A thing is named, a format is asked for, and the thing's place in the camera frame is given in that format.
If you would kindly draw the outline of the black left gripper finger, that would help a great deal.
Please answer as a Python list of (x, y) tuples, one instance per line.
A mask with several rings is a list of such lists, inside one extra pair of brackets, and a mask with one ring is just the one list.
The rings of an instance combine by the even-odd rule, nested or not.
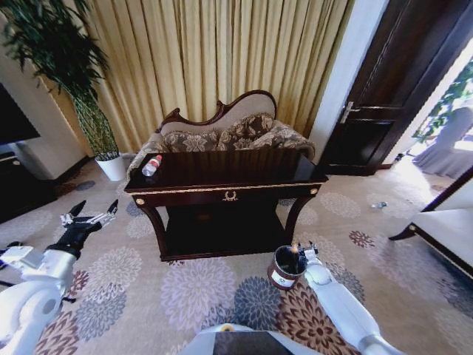
[(74, 223), (75, 218), (81, 213), (85, 204), (86, 204), (86, 200), (83, 200), (80, 203), (74, 205), (66, 214), (61, 214), (60, 220), (61, 220), (62, 226), (68, 226)]
[(87, 224), (89, 225), (88, 231), (95, 232), (115, 219), (118, 210), (118, 199), (116, 199), (104, 213), (100, 213), (88, 219)]

